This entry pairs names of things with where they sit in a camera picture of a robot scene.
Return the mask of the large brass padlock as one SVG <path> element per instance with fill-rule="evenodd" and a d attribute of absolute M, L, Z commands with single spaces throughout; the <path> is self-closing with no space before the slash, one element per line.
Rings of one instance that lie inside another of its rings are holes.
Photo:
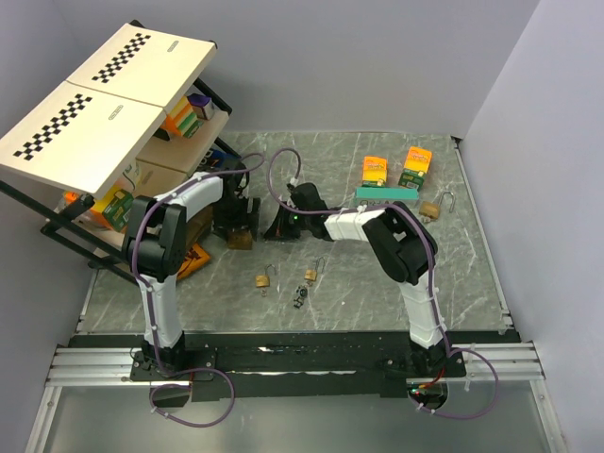
<path fill-rule="evenodd" d="M 449 199 L 449 212 L 455 210 L 456 195 L 451 191 L 443 191 L 435 202 L 423 201 L 419 208 L 420 216 L 428 222 L 436 221 L 439 219 L 444 200 Z"/>
<path fill-rule="evenodd" d="M 253 242 L 254 240 L 249 230 L 232 230 L 227 233 L 226 244 L 231 250 L 251 250 Z"/>

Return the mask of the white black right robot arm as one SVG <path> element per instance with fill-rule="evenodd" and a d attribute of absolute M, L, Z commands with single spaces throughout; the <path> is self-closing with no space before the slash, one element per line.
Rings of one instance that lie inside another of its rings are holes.
<path fill-rule="evenodd" d="M 312 183 L 295 178 L 280 212 L 315 238 L 368 243 L 381 269 L 396 282 L 408 314 L 412 374 L 435 380 L 453 377 L 462 355 L 451 348 L 434 286 L 438 245 L 401 201 L 356 209 L 330 209 Z"/>

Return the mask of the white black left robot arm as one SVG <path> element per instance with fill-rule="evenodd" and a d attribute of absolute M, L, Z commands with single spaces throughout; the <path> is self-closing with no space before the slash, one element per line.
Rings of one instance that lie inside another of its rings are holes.
<path fill-rule="evenodd" d="M 188 222 L 203 209 L 227 198 L 225 188 L 262 166 L 235 163 L 197 171 L 165 193 L 137 196 L 122 244 L 122 255 L 141 292 L 145 331 L 143 359 L 163 378 L 180 377 L 186 368 L 185 334 L 176 306 L 176 281 L 188 248 Z"/>

